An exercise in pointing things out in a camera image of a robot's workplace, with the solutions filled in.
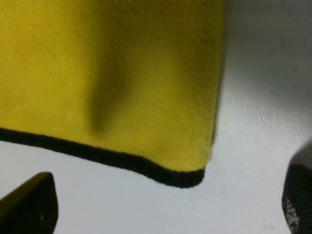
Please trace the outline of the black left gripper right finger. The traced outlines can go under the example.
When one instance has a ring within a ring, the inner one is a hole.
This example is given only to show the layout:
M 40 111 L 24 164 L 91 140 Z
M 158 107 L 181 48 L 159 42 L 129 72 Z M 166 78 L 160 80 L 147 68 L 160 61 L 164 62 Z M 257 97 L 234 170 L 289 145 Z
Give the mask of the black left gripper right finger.
M 312 232 L 312 171 L 300 164 L 289 167 L 282 195 L 282 209 L 292 234 Z

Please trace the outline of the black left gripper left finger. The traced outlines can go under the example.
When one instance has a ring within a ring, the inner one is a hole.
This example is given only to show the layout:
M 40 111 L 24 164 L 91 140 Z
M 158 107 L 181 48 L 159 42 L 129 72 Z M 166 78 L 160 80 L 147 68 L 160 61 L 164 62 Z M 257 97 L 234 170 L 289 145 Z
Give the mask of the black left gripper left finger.
M 40 172 L 0 199 L 2 234 L 52 234 L 59 217 L 51 172 Z

